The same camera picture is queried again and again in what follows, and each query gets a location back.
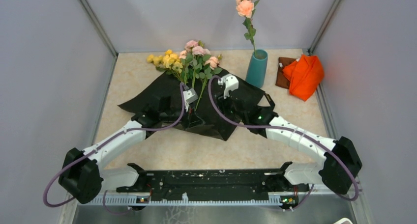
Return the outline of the black wrapping paper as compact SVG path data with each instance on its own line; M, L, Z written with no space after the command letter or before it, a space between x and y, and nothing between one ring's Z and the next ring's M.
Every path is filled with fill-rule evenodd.
M263 98L265 92L262 89L247 83L241 78L238 80L239 88L231 93L260 93L261 99ZM201 81L197 81L194 89L198 97L201 87ZM190 105L189 111L187 111L192 116L191 123L189 125L181 125L179 123L175 128L201 136L227 141L236 129L236 126L226 122L215 111L209 100L209 88L212 90L212 97L215 102L216 97L222 95L224 91L216 82L213 82L212 85L206 85L198 107L195 107L197 103L195 101ZM161 74L137 96L119 104L119 107L124 111L134 113L134 118L137 119L146 104L157 103L158 99L166 96L171 96L171 106L179 107L181 105L179 80L172 75Z

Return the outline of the yellow flower bunch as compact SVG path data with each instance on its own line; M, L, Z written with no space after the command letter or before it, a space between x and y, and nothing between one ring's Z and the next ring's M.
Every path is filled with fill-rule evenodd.
M174 53L172 50L167 50L164 55L147 56L146 62L152 64L157 71L172 75L180 82L187 84L186 54L186 50L181 51L179 54Z

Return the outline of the pink flower bunch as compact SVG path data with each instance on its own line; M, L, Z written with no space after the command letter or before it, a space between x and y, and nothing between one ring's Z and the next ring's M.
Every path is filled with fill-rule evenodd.
M205 48L201 41L190 40L185 44L184 50L179 54L178 68L179 79L183 83L191 81L194 87L197 81L201 81L202 87L196 103L196 108L203 96L206 85L214 75L222 72L220 61L222 55L214 56Z

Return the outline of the black ribbon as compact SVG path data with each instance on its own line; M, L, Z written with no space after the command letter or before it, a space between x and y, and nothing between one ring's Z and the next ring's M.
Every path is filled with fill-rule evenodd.
M269 94L267 94L267 93L264 93L264 97L266 98L267 102L269 103L269 107L268 108L271 111L273 111L274 108L275 108L275 102L272 100L271 96Z

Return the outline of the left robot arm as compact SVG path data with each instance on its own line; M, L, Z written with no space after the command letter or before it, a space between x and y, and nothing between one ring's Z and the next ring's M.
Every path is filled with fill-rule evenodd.
M54 177L72 195L72 199L86 204L101 192L119 187L131 187L140 192L148 184L146 176L132 166L107 169L106 166L130 147L145 141L152 133L167 130L180 123L197 100L194 90L185 90L179 109L170 109L168 97L159 106L145 106L120 129L106 139L83 150L72 148L63 161L61 171Z

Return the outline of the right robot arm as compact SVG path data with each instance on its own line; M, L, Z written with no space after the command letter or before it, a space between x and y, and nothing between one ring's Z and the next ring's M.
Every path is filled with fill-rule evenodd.
M280 141L307 155L311 163L291 162L277 177L277 185L289 191L298 184L323 184L344 199L350 188L355 191L350 200L359 194L356 177L362 162L353 142L347 137L332 139L316 135L296 126L274 112L275 103L265 95L269 106L248 106L243 100L223 95L217 96L213 104L225 117L231 113L239 118L241 127L266 139Z

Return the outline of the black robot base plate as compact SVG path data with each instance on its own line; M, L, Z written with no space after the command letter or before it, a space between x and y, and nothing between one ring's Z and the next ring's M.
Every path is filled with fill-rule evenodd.
M285 163L280 168L209 169L209 170L144 170L135 163L139 177L132 185L116 189L119 193L150 193L152 201L266 201L269 193L307 192L307 184L292 185L284 177Z

